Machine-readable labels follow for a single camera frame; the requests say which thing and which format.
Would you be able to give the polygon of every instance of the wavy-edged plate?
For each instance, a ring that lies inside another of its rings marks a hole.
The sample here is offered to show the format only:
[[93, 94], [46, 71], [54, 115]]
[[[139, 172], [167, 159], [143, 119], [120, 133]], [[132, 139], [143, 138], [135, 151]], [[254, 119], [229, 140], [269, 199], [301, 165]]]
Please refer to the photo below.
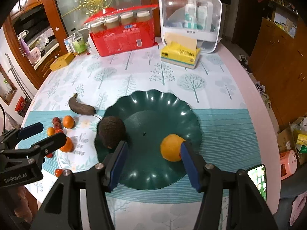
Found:
[[[186, 174], [182, 161], [169, 162], [161, 156], [160, 143], [167, 135], [184, 138], [195, 152], [199, 152], [201, 129], [198, 118], [185, 101], [172, 93], [136, 91], [107, 108], [104, 117], [107, 116], [119, 117], [126, 127], [129, 154], [120, 183], [129, 188], [159, 189]], [[100, 162], [108, 153], [114, 152], [103, 146], [98, 134], [95, 147]]]

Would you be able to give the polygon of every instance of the red packaging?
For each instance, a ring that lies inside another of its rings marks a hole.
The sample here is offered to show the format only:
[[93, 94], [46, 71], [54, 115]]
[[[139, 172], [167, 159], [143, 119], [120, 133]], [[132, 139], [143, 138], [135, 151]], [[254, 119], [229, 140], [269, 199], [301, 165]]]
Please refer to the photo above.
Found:
[[[136, 13], [141, 10], [150, 10], [157, 8], [158, 5], [146, 5], [114, 10], [97, 18], [97, 15], [89, 18], [85, 23], [91, 24], [98, 20], [103, 20], [110, 15], [117, 15], [128, 11]], [[155, 44], [154, 19], [148, 21], [133, 22], [128, 25], [120, 25], [111, 29], [106, 29], [98, 33], [90, 33], [90, 36], [97, 48], [100, 56], [108, 56], [115, 53], [152, 47]]]

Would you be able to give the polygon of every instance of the yellow box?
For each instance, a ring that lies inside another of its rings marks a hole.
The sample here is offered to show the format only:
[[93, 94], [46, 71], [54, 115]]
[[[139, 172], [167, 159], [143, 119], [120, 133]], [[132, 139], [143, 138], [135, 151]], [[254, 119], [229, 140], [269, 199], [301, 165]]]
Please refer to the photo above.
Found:
[[294, 130], [293, 135], [296, 144], [307, 145], [307, 132]]
[[72, 62], [74, 57], [75, 56], [73, 53], [67, 53], [67, 54], [60, 56], [50, 65], [51, 71], [55, 71], [62, 67], [66, 67], [70, 62]]
[[199, 55], [199, 48], [191, 50], [174, 41], [161, 50], [162, 61], [191, 69], [195, 68]]

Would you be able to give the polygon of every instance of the smartphone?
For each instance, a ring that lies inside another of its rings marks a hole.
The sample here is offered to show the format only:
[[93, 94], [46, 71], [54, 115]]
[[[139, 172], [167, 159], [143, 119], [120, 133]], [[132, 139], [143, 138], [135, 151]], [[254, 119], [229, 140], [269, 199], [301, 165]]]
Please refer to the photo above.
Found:
[[254, 182], [264, 200], [267, 201], [267, 175], [265, 166], [260, 164], [256, 167], [248, 169], [247, 172], [248, 176]]

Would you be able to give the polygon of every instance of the tissue box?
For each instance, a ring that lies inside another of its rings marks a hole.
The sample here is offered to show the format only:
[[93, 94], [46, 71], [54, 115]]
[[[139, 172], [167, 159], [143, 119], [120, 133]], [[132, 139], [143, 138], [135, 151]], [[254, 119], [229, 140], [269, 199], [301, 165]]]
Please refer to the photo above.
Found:
[[296, 144], [307, 145], [307, 132], [295, 130], [293, 135]]
[[200, 48], [191, 50], [174, 41], [161, 50], [161, 60], [171, 64], [194, 69], [199, 59]]

